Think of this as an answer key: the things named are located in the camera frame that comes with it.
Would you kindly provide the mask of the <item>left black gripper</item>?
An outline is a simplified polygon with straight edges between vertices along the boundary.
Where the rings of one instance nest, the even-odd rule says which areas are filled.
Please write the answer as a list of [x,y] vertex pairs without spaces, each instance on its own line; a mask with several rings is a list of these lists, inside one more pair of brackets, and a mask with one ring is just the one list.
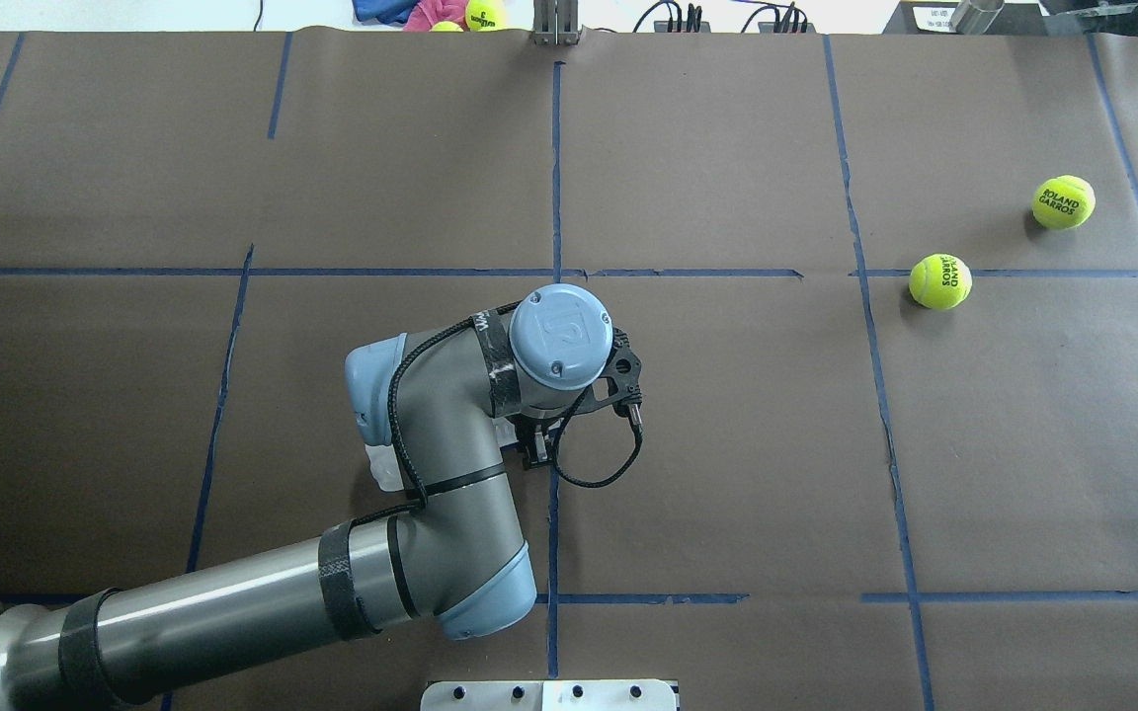
[[535,419],[526,415],[512,416],[516,432],[516,445],[521,454],[523,471],[538,468],[552,468],[556,464],[556,455],[552,453],[559,428],[563,419]]

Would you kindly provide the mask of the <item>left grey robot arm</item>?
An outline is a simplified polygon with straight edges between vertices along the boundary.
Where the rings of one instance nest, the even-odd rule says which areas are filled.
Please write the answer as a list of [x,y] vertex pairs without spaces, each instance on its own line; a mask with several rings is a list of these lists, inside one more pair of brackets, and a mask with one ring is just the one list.
[[292,280],[0,278],[0,710],[129,710],[435,620],[528,615],[534,570],[497,415],[556,419],[617,320],[526,286],[381,341],[389,305],[303,306]]

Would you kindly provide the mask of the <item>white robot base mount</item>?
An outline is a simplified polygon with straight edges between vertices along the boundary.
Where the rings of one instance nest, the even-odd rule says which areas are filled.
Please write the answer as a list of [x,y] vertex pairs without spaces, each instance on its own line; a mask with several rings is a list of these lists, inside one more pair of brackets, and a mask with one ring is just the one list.
[[663,679],[450,680],[431,683],[420,710],[681,710]]

